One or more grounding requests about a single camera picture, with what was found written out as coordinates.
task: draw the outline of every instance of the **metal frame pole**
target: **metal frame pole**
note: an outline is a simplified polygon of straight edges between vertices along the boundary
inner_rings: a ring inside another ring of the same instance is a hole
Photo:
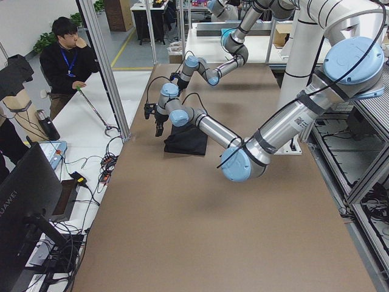
[[[88,28],[88,36],[95,50],[98,63],[100,65],[100,75],[112,107],[117,125],[123,136],[123,140],[127,141],[131,137],[129,132],[127,119],[124,113],[122,101],[120,100],[119,91],[117,89],[114,74],[109,64],[104,39],[100,26],[97,22],[96,12],[91,0],[77,0],[77,5],[82,12],[85,24]]]
[[[275,18],[272,18],[272,30],[270,31],[269,44],[267,45],[267,53],[266,53],[266,60],[265,60],[266,64],[269,64],[270,53],[272,52],[273,39],[274,39],[274,34],[275,34],[275,25],[276,24],[277,24],[277,20]]]
[[[156,40],[154,38],[153,19],[151,18],[150,3],[145,0],[148,32],[150,34],[151,51],[153,52],[154,65],[157,63]]]
[[[185,21],[184,21],[184,0],[180,0],[180,31],[182,43],[182,59],[185,58]]]
[[[188,28],[192,28],[192,15],[191,15],[191,8],[192,8],[192,3],[190,0],[187,0],[188,2]]]

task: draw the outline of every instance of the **black clothing item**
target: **black clothing item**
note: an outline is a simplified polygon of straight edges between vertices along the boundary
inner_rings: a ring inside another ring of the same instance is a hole
[[[18,136],[15,126],[6,119],[0,126],[0,183],[9,174],[3,155],[6,155],[6,157],[16,164],[28,149]]]
[[[71,50],[63,49],[69,64],[72,63],[74,57],[77,57],[71,74],[74,77],[68,76],[69,66],[66,63],[60,44],[53,43],[45,47],[40,55],[40,62],[46,78],[50,81],[52,93],[60,94],[75,94],[76,90],[72,88],[74,81],[85,82],[93,72],[98,71],[97,64],[94,59],[94,52],[86,46],[82,49],[75,47]]]
[[[182,127],[171,127],[171,134],[165,142],[165,152],[189,155],[205,155],[208,136],[196,126],[187,123]]]
[[[239,6],[241,5],[241,0],[228,0],[227,4],[230,4],[232,6]]]

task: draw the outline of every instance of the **blue lanyard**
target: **blue lanyard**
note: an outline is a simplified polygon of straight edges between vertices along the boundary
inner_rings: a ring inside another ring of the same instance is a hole
[[[65,60],[65,62],[66,62],[66,64],[67,64],[67,68],[68,68],[68,70],[67,70],[67,76],[69,76],[69,77],[75,77],[74,74],[71,74],[71,71],[72,71],[72,69],[73,69],[73,67],[74,67],[74,63],[75,63],[75,61],[76,61],[76,59],[77,59],[78,51],[77,51],[77,50],[75,51],[75,55],[74,55],[73,61],[72,61],[72,63],[71,63],[70,65],[69,65],[69,61],[68,61],[67,58],[66,58],[65,51],[64,51],[63,48],[61,48],[61,53],[62,53],[62,56],[63,56],[63,58],[64,58],[64,60]]]

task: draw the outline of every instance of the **white wall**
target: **white wall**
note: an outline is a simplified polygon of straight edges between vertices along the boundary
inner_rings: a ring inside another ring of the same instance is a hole
[[[2,0],[0,42],[8,56],[25,56],[42,33],[51,31],[54,20],[75,12],[75,0]]]

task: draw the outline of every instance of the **brown table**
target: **brown table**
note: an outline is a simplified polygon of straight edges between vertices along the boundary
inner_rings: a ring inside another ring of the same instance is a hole
[[[175,70],[159,65],[151,78]],[[150,101],[163,82],[153,83]],[[266,65],[247,64],[215,88],[196,74],[189,92],[200,93],[215,119],[251,136],[275,111],[279,89]],[[305,145],[301,156],[274,156],[260,178],[230,182],[215,168],[223,149],[210,139],[204,157],[164,153],[170,123],[154,137],[144,101],[74,291],[375,291]]]

